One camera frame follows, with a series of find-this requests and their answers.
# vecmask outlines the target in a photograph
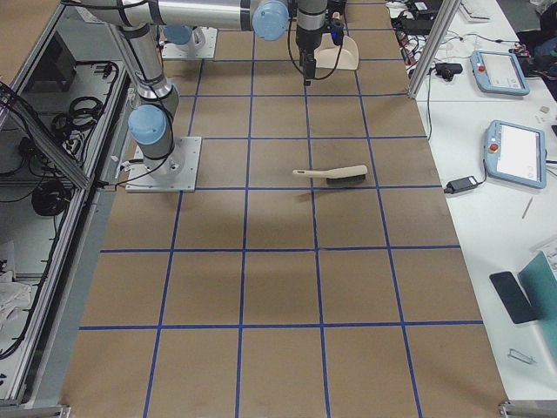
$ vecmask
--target smartphone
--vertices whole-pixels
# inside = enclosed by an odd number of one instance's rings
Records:
[[[530,302],[520,289],[511,272],[491,274],[489,279],[497,291],[511,320],[515,324],[523,324],[536,320],[536,316]]]

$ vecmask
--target tablet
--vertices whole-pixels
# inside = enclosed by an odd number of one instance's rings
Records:
[[[480,90],[525,96],[530,92],[519,60],[508,52],[474,51],[472,71]]]
[[[490,177],[542,189],[546,186],[546,141],[543,131],[494,120],[484,145]]]

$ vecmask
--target scrub brush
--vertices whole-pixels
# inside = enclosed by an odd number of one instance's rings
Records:
[[[295,177],[307,177],[309,179],[326,179],[328,185],[342,185],[344,183],[360,182],[366,179],[367,167],[355,165],[352,167],[333,168],[332,170],[294,170]]]

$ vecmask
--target dustpan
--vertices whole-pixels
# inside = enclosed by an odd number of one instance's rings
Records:
[[[330,35],[321,38],[321,45],[315,50],[318,68],[333,68],[339,54],[339,47],[332,42]],[[358,45],[351,37],[344,37],[340,52],[338,70],[356,70],[358,68]]]

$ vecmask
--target touchscreen display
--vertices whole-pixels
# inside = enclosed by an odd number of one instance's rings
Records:
[[[497,171],[529,180],[540,180],[539,134],[514,126],[501,126]]]
[[[513,60],[508,55],[481,54],[486,66],[489,83],[494,87],[521,89],[522,83],[514,68]]]

